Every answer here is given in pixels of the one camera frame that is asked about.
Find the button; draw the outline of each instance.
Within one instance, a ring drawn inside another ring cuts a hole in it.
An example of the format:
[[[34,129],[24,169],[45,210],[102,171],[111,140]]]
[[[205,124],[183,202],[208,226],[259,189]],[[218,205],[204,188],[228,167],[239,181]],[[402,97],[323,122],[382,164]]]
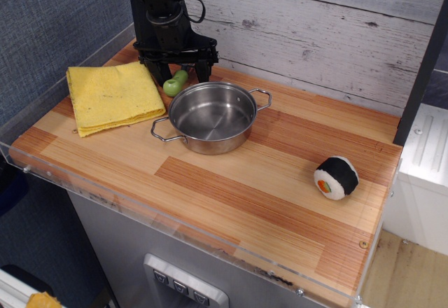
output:
[[[210,301],[209,301],[208,297],[205,296],[204,294],[198,293],[196,290],[193,292],[193,294],[195,295],[195,300],[198,303],[200,303],[201,305],[204,305],[204,306],[210,305]]]
[[[154,269],[154,277],[157,279],[157,281],[161,282],[162,284],[164,285],[168,284],[168,277],[155,269]]]
[[[176,291],[178,291],[181,294],[184,295],[188,295],[188,287],[185,286],[184,284],[174,280],[173,281],[173,285],[174,285],[174,289],[176,289]]]

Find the table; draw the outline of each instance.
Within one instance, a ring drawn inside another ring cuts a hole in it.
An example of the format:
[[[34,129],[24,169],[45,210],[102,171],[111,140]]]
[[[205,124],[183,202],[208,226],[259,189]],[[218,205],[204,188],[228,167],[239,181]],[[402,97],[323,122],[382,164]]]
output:
[[[106,66],[137,60],[130,43]],[[213,67],[211,81],[272,94],[248,141],[201,155],[151,135],[153,120],[80,138],[69,97],[10,147],[28,172],[157,226],[217,258],[240,260],[269,281],[318,302],[350,307],[375,251],[396,173],[399,118]],[[192,73],[189,85],[197,83]],[[163,94],[168,107],[172,98]],[[259,105],[265,95],[254,93]],[[169,122],[157,133],[174,136]],[[360,183],[340,201],[314,185],[315,169],[348,158]]]

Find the shiplap wall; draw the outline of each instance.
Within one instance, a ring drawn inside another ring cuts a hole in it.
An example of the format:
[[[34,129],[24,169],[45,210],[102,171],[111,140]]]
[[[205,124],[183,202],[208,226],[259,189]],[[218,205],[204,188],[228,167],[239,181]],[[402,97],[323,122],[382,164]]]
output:
[[[203,1],[218,65],[400,116],[443,0]]]

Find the folded yellow towel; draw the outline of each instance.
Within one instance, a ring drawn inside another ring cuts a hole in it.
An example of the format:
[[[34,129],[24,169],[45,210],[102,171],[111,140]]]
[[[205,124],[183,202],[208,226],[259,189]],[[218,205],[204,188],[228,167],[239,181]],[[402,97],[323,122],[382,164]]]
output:
[[[80,137],[158,117],[166,111],[151,75],[139,62],[72,66],[66,74]]]

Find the plush sushi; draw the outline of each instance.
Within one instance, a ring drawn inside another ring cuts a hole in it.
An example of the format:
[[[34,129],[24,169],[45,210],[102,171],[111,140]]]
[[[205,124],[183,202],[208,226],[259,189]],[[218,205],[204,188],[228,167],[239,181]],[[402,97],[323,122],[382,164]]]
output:
[[[346,157],[332,156],[317,167],[314,182],[325,197],[341,200],[355,190],[359,176]]]

